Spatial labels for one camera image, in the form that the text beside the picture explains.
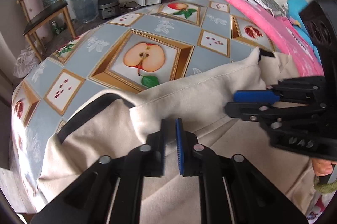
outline green fabric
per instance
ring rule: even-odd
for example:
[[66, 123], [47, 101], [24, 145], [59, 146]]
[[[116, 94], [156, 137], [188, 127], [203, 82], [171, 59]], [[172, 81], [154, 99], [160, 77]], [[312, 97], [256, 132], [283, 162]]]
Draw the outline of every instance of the green fabric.
[[314, 187], [315, 187], [315, 190], [317, 190], [318, 192], [322, 194], [329, 194], [337, 190], [337, 180], [330, 184], [320, 184], [319, 177], [315, 176]]

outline pink towel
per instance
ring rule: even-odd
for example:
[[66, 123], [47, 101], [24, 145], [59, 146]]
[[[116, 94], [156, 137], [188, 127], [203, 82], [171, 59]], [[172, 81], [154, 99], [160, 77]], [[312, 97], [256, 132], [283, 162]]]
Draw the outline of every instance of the pink towel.
[[290, 21], [284, 17], [274, 18], [257, 3], [247, 0], [225, 0], [252, 20], [274, 42], [282, 53], [291, 55], [300, 76], [324, 75], [314, 51], [298, 35]]

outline apple half illustration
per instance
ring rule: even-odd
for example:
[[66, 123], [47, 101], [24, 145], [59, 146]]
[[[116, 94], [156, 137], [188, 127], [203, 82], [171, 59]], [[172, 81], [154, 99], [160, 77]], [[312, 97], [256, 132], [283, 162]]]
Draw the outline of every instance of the apple half illustration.
[[123, 63], [138, 69], [138, 75], [143, 77], [142, 85], [154, 87], [159, 85], [158, 78], [152, 75], [143, 76], [140, 71], [155, 72], [160, 69], [165, 63], [164, 50], [159, 45], [141, 42], [125, 53]]

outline pomegranate print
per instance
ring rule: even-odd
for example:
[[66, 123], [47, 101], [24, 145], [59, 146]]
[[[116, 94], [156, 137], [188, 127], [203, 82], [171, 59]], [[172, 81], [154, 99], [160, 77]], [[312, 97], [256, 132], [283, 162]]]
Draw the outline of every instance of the pomegranate print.
[[253, 39], [258, 39], [259, 37], [263, 37], [261, 31], [253, 26], [246, 26], [245, 32], [248, 36], [252, 37]]
[[14, 107], [14, 113], [16, 113], [16, 115], [19, 119], [21, 119], [21, 117], [22, 117], [23, 106], [24, 106], [23, 101], [19, 100]]

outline green can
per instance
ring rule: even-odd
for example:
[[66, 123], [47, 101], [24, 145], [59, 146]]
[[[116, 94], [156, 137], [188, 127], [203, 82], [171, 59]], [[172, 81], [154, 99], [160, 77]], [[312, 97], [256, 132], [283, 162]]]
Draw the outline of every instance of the green can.
[[56, 34], [60, 34], [61, 33], [61, 30], [59, 28], [59, 25], [57, 24], [56, 21], [52, 21], [52, 27], [53, 27], [53, 30]]

